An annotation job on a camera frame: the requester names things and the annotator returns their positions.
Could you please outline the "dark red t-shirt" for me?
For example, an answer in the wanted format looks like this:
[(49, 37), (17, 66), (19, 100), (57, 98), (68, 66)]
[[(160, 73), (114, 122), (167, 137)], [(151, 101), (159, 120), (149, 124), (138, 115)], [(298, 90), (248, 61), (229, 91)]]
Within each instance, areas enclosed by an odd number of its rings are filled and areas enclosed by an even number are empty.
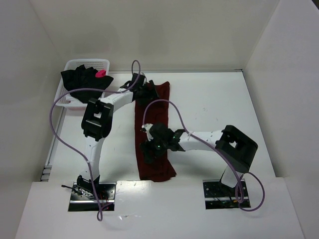
[[(176, 176), (176, 171), (168, 160), (167, 152), (156, 155), (151, 149), (146, 149), (147, 134), (142, 132), (142, 123), (145, 109), (149, 103), (143, 105), (135, 103), (135, 152), (140, 180), (164, 182)], [(152, 104), (146, 114), (146, 123), (163, 123), (168, 126), (168, 103)]]

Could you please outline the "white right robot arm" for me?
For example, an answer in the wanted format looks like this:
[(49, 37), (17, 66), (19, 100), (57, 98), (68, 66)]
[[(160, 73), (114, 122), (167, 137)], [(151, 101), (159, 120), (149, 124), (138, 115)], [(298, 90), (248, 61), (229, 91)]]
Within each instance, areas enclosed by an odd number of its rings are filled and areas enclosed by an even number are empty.
[(147, 123), (142, 126), (147, 139), (140, 144), (145, 163), (152, 163), (167, 151), (204, 150), (220, 153), (226, 159), (221, 184), (235, 188), (238, 179), (248, 173), (258, 145), (233, 125), (223, 130), (190, 132), (185, 129), (173, 131), (163, 123)]

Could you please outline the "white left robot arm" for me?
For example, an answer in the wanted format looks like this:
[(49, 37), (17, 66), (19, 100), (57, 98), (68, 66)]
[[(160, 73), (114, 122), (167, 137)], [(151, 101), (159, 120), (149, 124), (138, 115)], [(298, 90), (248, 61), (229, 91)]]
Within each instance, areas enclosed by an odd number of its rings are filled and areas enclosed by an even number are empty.
[(142, 106), (159, 99), (155, 84), (144, 74), (134, 73), (132, 79), (107, 97), (88, 101), (81, 127), (85, 136), (85, 157), (89, 164), (77, 178), (77, 187), (83, 193), (94, 196), (99, 190), (99, 162), (105, 138), (110, 134), (113, 114), (134, 101)]

